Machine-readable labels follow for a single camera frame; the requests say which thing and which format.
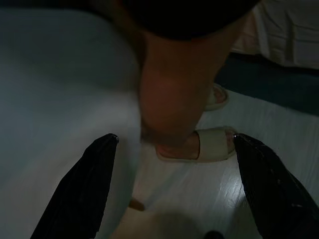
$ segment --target white floor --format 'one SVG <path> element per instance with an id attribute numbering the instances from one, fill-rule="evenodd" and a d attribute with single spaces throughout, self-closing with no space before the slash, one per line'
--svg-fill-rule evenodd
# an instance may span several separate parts
<path id="1" fill-rule="evenodd" d="M 233 92 L 230 97 L 224 109 L 205 113 L 198 127 L 229 125 L 263 141 L 319 203 L 319 118 Z M 146 212 L 128 209 L 112 239 L 201 239 L 209 230 L 226 239 L 261 238 L 235 156 L 212 164 L 164 163 L 145 144 L 134 197 Z"/>

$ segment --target beige slipper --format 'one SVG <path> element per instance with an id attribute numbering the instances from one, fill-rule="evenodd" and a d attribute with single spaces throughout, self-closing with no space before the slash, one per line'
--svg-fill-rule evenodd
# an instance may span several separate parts
<path id="1" fill-rule="evenodd" d="M 222 92 L 225 95 L 225 100 L 222 103 L 216 103 L 216 98 L 215 98 L 213 88 L 217 88 L 220 92 Z M 214 84 L 213 88 L 211 88 L 211 92 L 210 92 L 208 102 L 207 102 L 206 107 L 205 107 L 205 111 L 215 111 L 217 109 L 224 107 L 229 102 L 228 93 L 224 88 L 222 88 L 218 84 Z"/>
<path id="2" fill-rule="evenodd" d="M 158 158 L 165 162 L 174 163 L 211 163 L 227 160 L 236 151 L 233 148 L 228 153 L 226 130 L 237 133 L 234 128 L 228 126 L 197 130 L 200 141 L 200 151 L 197 159 L 166 158 L 157 153 Z"/>

